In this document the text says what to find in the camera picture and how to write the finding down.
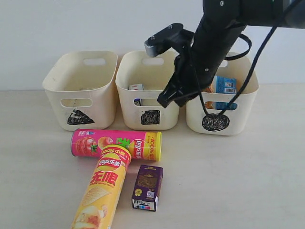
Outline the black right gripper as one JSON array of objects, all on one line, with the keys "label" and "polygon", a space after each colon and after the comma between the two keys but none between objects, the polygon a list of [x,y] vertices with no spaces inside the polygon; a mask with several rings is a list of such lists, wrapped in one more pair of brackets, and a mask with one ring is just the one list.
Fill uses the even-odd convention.
[{"label": "black right gripper", "polygon": [[166,108],[171,102],[183,107],[212,83],[221,61],[209,65],[193,52],[179,54],[174,61],[174,73],[166,88],[159,94],[157,102]]}]

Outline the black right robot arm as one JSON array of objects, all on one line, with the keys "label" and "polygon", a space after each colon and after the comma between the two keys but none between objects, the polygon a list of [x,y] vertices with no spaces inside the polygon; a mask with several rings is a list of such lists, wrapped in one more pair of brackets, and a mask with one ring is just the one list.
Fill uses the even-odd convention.
[{"label": "black right robot arm", "polygon": [[292,0],[204,0],[203,16],[193,35],[190,53],[177,56],[175,70],[158,103],[184,106],[208,87],[232,45],[246,26],[303,29],[305,2]]}]

